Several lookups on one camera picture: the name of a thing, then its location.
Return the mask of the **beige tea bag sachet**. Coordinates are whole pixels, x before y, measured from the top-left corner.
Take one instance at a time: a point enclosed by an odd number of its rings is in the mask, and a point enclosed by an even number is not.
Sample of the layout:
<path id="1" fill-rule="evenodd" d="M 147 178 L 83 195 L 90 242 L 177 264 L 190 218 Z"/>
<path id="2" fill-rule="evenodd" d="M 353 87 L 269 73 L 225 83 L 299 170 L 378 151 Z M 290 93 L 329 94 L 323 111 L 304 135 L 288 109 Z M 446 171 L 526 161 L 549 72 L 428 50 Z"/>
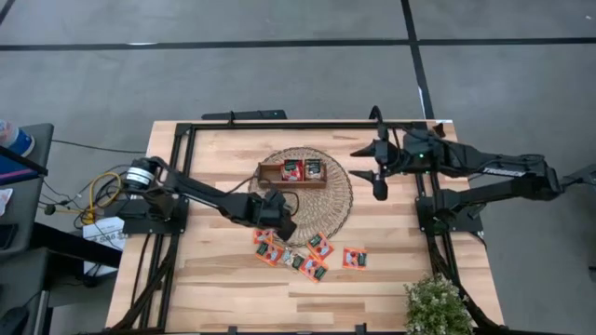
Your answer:
<path id="1" fill-rule="evenodd" d="M 324 163 L 321 159 L 306 159 L 304 162 L 306 181 L 322 181 L 324 177 Z"/>
<path id="2" fill-rule="evenodd" d="M 280 261 L 293 271 L 299 271 L 305 262 L 306 256 L 294 248 L 284 248 Z"/>

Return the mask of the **potted green plant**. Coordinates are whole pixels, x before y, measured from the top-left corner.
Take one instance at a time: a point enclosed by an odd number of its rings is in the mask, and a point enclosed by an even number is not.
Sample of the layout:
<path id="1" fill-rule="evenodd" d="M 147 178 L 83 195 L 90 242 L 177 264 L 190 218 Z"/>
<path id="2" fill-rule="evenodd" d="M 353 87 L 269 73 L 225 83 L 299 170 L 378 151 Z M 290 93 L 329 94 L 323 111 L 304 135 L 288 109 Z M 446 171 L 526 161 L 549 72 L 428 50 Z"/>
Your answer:
<path id="1" fill-rule="evenodd" d="M 404 285 L 407 335 L 472 335 L 472 318 L 459 289 L 443 275 Z"/>

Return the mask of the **black metal table frame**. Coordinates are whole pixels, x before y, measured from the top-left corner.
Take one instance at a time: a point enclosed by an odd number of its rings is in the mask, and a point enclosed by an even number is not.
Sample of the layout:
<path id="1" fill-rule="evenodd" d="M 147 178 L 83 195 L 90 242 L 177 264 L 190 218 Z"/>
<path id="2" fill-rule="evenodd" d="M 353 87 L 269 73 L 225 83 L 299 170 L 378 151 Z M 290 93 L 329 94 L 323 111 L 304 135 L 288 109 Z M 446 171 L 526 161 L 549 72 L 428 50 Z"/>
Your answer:
<path id="1" fill-rule="evenodd" d="M 180 166 L 193 178 L 228 190 L 269 155 L 312 147 L 343 168 L 366 170 L 373 161 L 350 154 L 376 134 L 372 121 L 202 121 L 183 141 Z M 401 334 L 406 320 L 404 285 L 431 271 L 427 240 L 418 227 L 414 199 L 429 179 L 389 180 L 389 198 L 373 198 L 368 182 L 353 179 L 354 202 L 332 238 L 328 273 L 315 283 L 283 266 L 259 261 L 251 232 L 194 205 L 174 268 L 168 332 L 299 335 Z M 364 270 L 343 267 L 344 248 L 368 252 Z"/>

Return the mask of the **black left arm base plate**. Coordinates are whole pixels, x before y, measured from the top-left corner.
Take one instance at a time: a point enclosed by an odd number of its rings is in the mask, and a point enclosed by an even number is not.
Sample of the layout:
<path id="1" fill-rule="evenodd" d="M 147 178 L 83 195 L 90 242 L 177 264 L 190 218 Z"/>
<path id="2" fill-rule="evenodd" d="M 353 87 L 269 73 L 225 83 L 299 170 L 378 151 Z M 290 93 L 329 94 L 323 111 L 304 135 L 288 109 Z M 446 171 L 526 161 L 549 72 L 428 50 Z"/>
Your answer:
<path id="1" fill-rule="evenodd" d="M 189 204 L 185 200 L 178 201 L 167 216 L 151 208 L 144 200 L 132 200 L 117 213 L 124 221 L 125 235 L 178 235 L 186 229 Z"/>

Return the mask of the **round woven straw placemat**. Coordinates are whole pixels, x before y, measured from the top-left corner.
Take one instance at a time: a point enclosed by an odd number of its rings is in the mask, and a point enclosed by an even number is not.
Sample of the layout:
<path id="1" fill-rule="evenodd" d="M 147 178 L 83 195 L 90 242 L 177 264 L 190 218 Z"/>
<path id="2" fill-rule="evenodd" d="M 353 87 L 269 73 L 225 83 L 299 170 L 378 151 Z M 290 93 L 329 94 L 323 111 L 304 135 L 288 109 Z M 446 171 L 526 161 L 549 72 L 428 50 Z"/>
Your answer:
<path id="1" fill-rule="evenodd" d="M 260 163 L 311 158 L 321 159 L 326 165 L 327 186 L 324 189 L 261 187 L 257 182 L 257 168 L 255 179 L 249 184 L 249 190 L 259 195 L 265 194 L 271 188 L 278 189 L 284 195 L 286 208 L 291 211 L 292 220 L 297 225 L 291 238 L 285 242 L 287 246 L 303 247 L 317 233 L 324 233 L 328 238 L 334 236 L 347 221 L 353 206 L 354 195 L 347 172 L 337 160 L 321 150 L 312 147 L 291 147 L 269 155 Z"/>

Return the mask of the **red strawberry tea sachet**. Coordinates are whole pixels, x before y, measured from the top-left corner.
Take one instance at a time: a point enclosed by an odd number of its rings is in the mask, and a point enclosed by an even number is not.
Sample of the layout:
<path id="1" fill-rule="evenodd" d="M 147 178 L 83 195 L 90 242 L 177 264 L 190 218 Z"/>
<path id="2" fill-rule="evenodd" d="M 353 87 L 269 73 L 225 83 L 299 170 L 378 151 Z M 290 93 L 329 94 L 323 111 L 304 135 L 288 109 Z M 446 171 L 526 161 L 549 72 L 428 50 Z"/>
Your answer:
<path id="1" fill-rule="evenodd" d="M 283 181 L 303 181 L 304 161 L 301 159 L 286 159 L 280 166 L 280 175 Z"/>

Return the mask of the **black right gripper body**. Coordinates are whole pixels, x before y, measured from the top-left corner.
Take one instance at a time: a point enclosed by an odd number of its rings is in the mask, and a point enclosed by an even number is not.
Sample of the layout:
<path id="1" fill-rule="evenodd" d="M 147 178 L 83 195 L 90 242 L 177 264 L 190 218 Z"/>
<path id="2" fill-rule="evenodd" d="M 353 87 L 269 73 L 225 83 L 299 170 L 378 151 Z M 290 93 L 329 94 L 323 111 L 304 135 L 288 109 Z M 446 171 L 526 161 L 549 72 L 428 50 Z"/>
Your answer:
<path id="1" fill-rule="evenodd" d="M 438 172 L 447 142 L 430 133 L 407 132 L 403 144 L 388 135 L 376 139 L 376 162 L 381 175 Z"/>

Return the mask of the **grey desk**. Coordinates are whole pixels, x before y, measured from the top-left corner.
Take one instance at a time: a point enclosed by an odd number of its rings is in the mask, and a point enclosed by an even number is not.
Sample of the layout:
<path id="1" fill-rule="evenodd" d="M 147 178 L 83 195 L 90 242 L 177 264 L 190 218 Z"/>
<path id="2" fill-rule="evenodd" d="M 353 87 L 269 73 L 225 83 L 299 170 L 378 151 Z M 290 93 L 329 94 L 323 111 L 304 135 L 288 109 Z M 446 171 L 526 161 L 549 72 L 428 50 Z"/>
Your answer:
<path id="1" fill-rule="evenodd" d="M 24 126 L 22 129 L 35 139 L 35 147 L 27 158 L 45 168 L 47 166 L 54 126 L 50 123 L 45 123 Z M 0 233 L 5 228 L 11 228 L 13 238 L 7 247 L 4 245 L 0 246 L 0 259 L 22 252 L 29 247 L 43 180 L 43 178 L 38 178 L 0 186 L 0 190 L 8 188 L 13 190 L 13 194 L 7 203 L 6 211 L 0 217 Z"/>

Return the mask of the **white cardboard box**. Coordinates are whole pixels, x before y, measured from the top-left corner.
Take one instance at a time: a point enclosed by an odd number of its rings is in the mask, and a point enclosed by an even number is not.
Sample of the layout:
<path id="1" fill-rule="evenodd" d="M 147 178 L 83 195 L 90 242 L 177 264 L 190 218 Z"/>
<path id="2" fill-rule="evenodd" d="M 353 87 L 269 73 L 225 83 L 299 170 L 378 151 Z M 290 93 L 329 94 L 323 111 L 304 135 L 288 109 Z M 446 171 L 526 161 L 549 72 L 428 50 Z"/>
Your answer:
<path id="1" fill-rule="evenodd" d="M 118 217 L 111 217 L 98 220 L 83 227 L 83 237 L 87 241 L 96 242 L 108 248 L 122 251 L 126 244 L 126 238 L 122 232 L 124 221 Z M 106 265 L 99 265 L 85 261 L 83 263 L 85 275 L 104 276 L 115 273 L 117 268 Z"/>

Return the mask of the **black stand leg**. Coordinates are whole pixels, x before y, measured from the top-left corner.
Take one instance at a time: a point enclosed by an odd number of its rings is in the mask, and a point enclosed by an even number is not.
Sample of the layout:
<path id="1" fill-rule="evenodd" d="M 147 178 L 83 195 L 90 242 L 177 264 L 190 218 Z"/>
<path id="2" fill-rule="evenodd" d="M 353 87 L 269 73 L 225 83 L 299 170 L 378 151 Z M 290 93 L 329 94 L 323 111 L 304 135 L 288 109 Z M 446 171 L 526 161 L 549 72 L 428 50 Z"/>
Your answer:
<path id="1" fill-rule="evenodd" d="M 596 188 L 596 164 L 590 164 L 581 169 L 563 176 L 559 179 L 559 185 L 565 191 L 568 187 L 576 184 L 585 184 Z"/>

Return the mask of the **black computer mouse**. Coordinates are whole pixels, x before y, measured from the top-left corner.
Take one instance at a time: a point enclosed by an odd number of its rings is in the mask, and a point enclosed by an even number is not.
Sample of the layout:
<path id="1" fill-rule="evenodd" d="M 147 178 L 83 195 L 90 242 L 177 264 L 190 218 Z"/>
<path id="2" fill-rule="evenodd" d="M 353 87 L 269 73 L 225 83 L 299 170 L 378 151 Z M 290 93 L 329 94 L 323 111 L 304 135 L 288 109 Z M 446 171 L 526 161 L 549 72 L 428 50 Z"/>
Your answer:
<path id="1" fill-rule="evenodd" d="M 22 335 L 29 318 L 24 306 L 13 307 L 0 317 L 0 335 Z"/>

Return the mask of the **blue white bottle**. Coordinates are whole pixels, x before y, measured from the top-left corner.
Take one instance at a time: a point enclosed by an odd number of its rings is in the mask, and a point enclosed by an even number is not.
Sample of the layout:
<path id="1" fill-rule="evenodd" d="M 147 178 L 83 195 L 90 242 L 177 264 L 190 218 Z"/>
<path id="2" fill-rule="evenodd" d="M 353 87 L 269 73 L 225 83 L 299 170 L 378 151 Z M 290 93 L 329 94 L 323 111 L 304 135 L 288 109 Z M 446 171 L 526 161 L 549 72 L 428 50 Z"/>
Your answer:
<path id="1" fill-rule="evenodd" d="M 33 151 L 35 139 L 13 123 L 0 119 L 0 146 L 26 157 Z"/>

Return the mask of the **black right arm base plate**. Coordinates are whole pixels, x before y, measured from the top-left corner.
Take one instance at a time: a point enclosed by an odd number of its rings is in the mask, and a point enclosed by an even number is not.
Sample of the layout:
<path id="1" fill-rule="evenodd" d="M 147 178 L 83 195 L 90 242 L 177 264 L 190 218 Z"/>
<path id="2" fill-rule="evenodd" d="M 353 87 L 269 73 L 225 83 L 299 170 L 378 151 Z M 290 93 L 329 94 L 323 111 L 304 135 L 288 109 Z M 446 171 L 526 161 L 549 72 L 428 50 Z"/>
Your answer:
<path id="1" fill-rule="evenodd" d="M 478 233 L 483 230 L 480 211 L 483 206 L 461 209 L 434 209 L 432 197 L 418 197 L 415 208 L 419 228 L 427 235 L 444 235 L 452 232 Z"/>

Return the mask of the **black flat bar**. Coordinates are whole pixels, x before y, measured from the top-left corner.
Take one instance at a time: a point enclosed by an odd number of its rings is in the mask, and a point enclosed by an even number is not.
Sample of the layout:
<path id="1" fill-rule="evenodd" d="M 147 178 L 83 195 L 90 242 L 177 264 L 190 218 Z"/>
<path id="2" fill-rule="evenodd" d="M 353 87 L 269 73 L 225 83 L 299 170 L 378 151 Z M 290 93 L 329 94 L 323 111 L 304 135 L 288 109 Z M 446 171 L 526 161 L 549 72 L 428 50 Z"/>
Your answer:
<path id="1" fill-rule="evenodd" d="M 285 120 L 287 115 L 284 110 L 229 111 L 203 114 L 201 119 L 206 121 L 223 120 L 226 122 L 234 122 L 235 120 Z"/>

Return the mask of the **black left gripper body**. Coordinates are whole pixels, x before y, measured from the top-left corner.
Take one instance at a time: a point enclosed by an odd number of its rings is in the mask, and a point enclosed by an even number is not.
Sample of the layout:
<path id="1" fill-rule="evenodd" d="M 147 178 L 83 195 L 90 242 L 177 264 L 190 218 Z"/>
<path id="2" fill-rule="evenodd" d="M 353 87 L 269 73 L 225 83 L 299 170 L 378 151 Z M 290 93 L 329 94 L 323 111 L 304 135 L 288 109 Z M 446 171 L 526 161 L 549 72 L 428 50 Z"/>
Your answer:
<path id="1" fill-rule="evenodd" d="M 252 194 L 252 223 L 257 227 L 291 227 L 291 214 L 281 191 L 271 189 L 264 195 Z"/>

